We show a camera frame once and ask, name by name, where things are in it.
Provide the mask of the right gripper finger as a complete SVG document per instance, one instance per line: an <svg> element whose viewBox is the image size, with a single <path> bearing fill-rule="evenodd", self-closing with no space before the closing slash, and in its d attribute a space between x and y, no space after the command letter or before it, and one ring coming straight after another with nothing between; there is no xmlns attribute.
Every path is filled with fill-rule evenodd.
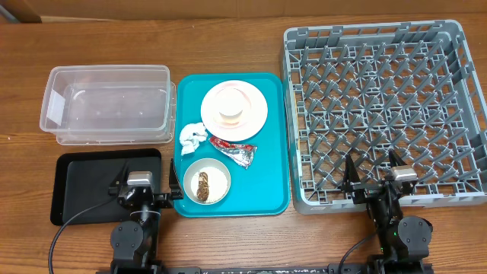
<svg viewBox="0 0 487 274"><path fill-rule="evenodd" d="M391 167L405 166L406 162L396 153L394 149L388 151L388 157Z"/></svg>
<svg viewBox="0 0 487 274"><path fill-rule="evenodd" d="M361 179L358 175L358 172L355 168L355 163L352 160L352 157L347 154L345 156L345 173L343 177L343 186L351 186L352 184L360 184Z"/></svg>

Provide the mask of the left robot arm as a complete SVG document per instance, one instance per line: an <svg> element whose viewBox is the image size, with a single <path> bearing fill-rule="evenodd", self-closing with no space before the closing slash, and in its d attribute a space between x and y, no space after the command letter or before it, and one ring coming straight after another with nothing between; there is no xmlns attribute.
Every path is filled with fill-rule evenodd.
<svg viewBox="0 0 487 274"><path fill-rule="evenodd" d="M172 209L183 198L174 163L170 164L168 193L157 193L149 171L129 171L124 164L110 184L108 193L129 211L129 220L118 224L110 235L113 248L111 273L153 273L168 271L157 259L161 210Z"/></svg>

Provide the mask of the white napkin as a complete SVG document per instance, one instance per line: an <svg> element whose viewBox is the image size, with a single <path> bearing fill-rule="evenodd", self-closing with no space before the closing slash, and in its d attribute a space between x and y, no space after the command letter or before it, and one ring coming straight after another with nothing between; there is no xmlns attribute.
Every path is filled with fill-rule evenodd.
<svg viewBox="0 0 487 274"><path fill-rule="evenodd" d="M190 123L180 131L179 141L182 146L181 155L193 153L201 142L208 138L208 133L203 123Z"/></svg>

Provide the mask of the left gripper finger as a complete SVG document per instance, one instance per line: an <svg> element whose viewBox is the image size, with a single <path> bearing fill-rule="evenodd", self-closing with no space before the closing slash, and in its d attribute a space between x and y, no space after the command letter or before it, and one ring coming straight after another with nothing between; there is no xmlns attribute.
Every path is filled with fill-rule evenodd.
<svg viewBox="0 0 487 274"><path fill-rule="evenodd" d="M168 184L170 187L171 199L183 199L183 191L180 186L180 181L177 176L174 160L170 160L170 174Z"/></svg>
<svg viewBox="0 0 487 274"><path fill-rule="evenodd" d="M113 179L112 186L115 187L115 186L124 185L127 181L128 174L129 174L129 164L127 161L125 161L121 170Z"/></svg>

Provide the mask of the cream paper cup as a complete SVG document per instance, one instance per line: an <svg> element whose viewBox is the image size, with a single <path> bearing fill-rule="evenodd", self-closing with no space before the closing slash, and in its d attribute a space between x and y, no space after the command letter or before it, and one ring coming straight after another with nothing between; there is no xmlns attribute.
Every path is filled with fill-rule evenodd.
<svg viewBox="0 0 487 274"><path fill-rule="evenodd" d="M236 118L244 110L242 94L222 94L218 96L218 112L224 118Z"/></svg>

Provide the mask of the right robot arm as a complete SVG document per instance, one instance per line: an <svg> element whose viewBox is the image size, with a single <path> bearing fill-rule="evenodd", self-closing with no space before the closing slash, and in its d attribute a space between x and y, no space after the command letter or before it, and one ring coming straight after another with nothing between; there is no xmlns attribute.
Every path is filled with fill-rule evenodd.
<svg viewBox="0 0 487 274"><path fill-rule="evenodd" d="M404 195L413 193L418 175L400 156L388 152L390 171L376 183L362 183L350 155L345 156L345 173L340 189L352 197L356 205L366 205L375 232L352 246L339 262L337 272L344 273L348 256L374 237L380 242L381 253L370 255L358 266L361 273L433 273L432 266L422 260L429 256L433 225L425 218L405 216L399 203Z"/></svg>

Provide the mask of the red foil wrapper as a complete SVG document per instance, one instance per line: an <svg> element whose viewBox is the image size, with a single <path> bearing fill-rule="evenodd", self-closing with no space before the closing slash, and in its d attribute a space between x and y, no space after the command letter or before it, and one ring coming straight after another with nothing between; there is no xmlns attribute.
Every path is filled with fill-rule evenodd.
<svg viewBox="0 0 487 274"><path fill-rule="evenodd" d="M252 164L257 150L257 147L254 145L234 144L216 136L212 136L209 141L214 148L245 169Z"/></svg>

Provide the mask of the grey bowl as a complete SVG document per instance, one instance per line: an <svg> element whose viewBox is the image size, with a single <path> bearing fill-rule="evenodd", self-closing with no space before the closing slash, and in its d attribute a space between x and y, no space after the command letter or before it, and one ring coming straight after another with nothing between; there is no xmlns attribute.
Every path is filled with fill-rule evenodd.
<svg viewBox="0 0 487 274"><path fill-rule="evenodd" d="M227 167L213 158L203 158L192 163L183 176L186 196L200 205L212 205L223 200L231 187Z"/></svg>

